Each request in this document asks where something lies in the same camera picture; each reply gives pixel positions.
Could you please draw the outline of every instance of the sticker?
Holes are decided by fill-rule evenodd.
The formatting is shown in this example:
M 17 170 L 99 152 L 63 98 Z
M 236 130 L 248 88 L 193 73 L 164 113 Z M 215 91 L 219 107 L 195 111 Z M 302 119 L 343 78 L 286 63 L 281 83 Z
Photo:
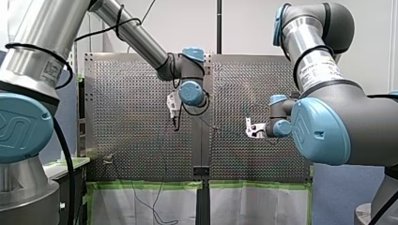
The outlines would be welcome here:
M 48 61 L 46 67 L 40 74 L 40 79 L 50 86 L 55 87 L 62 67 L 63 66 L 55 59 Z
M 305 66 L 298 77 L 304 90 L 308 90 L 318 83 L 341 80 L 343 75 L 332 58 L 322 57 Z

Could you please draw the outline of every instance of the perforated metal panel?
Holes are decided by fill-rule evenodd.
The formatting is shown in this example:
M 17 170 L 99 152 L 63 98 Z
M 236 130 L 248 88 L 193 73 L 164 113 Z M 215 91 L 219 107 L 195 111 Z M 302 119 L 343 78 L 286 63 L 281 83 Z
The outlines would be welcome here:
M 245 135 L 246 116 L 266 121 L 270 96 L 296 90 L 289 64 L 278 56 L 212 55 L 206 66 L 209 110 L 201 119 L 183 113 L 174 132 L 165 104 L 169 82 L 138 55 L 88 54 L 86 148 L 97 154 L 88 178 L 159 181 L 167 166 L 166 181 L 192 180 L 193 166 L 209 165 L 211 179 L 308 182 L 309 163 L 291 138 Z
M 88 179 L 191 179 L 191 120 L 174 132 L 172 90 L 135 54 L 86 56 L 86 147 L 97 154 Z
M 310 167 L 293 139 L 250 139 L 245 117 L 263 123 L 269 98 L 296 91 L 290 64 L 279 56 L 211 56 L 213 126 L 210 133 L 211 179 L 307 182 Z

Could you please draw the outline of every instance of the metal frame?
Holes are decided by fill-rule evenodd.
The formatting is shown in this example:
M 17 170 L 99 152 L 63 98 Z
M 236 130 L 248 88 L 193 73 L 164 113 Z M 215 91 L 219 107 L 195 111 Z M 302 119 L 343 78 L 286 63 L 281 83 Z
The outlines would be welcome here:
M 197 190 L 197 199 L 196 199 L 196 225 L 207 225 L 210 223 L 210 189 L 209 189 L 209 179 L 217 179 L 220 177 L 211 176 L 211 140 L 210 138 L 214 135 L 217 128 L 216 121 L 214 121 L 214 90 L 217 87 L 214 86 L 214 79 L 216 76 L 217 69 L 214 65 L 219 63 L 248 63 L 248 64 L 258 64 L 261 65 L 264 62 L 270 62 L 283 65 L 289 65 L 285 59 L 281 56 L 248 56 L 248 55 L 206 55 L 205 57 L 205 82 L 204 89 L 209 92 L 211 98 L 210 107 L 206 113 L 204 113 L 200 118 L 192 117 L 191 118 L 191 135 L 194 137 L 191 140 L 191 178 L 187 178 L 188 180 L 197 180 L 202 181 L 202 188 Z M 101 60 L 101 61 L 117 61 L 117 62 L 131 62 L 131 61 L 140 61 L 143 62 L 143 59 L 138 54 L 125 54 L 125 53 L 87 53 L 85 55 L 85 113 L 86 113 L 86 149 L 95 150 L 97 147 L 96 140 L 94 139 L 93 134 L 95 130 L 93 130 L 93 100 L 95 99 L 94 95 L 94 79 L 95 79 L 95 70 L 93 70 L 93 63 Z M 294 88 L 294 84 L 292 84 L 292 92 L 296 91 Z M 113 158 L 98 158 L 95 160 L 103 160 L 101 163 L 109 163 L 110 166 L 114 165 Z M 301 178 L 258 178 L 256 180 L 272 180 L 272 181 L 280 181 L 280 182 L 289 182 L 289 183 L 308 183 L 311 182 L 310 178 L 310 162 L 305 161 L 304 167 L 306 170 L 306 174 Z M 245 179 L 245 177 L 232 177 L 232 179 Z M 147 180 L 155 180 L 159 181 L 159 179 L 153 179 L 151 177 L 147 177 Z

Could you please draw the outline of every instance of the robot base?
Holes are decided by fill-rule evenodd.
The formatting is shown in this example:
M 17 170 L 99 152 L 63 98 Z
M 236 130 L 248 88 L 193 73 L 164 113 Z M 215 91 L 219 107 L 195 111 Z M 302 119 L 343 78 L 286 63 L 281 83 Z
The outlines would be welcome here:
M 50 181 L 42 195 L 0 206 L 1 224 L 57 225 L 59 210 L 59 185 Z

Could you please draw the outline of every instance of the blue joint cap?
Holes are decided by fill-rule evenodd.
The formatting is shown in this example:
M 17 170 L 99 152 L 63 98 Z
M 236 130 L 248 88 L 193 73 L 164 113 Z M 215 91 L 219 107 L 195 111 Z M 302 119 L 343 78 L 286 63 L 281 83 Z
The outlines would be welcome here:
M 193 81 L 182 83 L 178 95 L 181 101 L 189 106 L 199 106 L 205 97 L 202 87 Z
M 0 93 L 0 163 L 37 156 L 53 132 L 53 119 L 41 103 L 26 96 Z
M 284 138 L 290 135 L 292 132 L 292 126 L 287 120 L 280 120 L 275 123 L 273 133 L 276 137 Z
M 307 159 L 334 166 L 349 160 L 348 131 L 327 103 L 313 97 L 301 99 L 293 107 L 291 121 L 295 145 Z
M 185 54 L 190 59 L 196 60 L 200 63 L 205 62 L 205 51 L 201 48 L 189 47 L 182 50 L 182 53 Z
M 285 101 L 285 100 L 287 100 L 287 96 L 286 95 L 274 95 L 274 96 L 271 96 L 271 100 L 269 102 L 269 105 L 274 105 L 274 104 L 276 104 L 278 102 Z

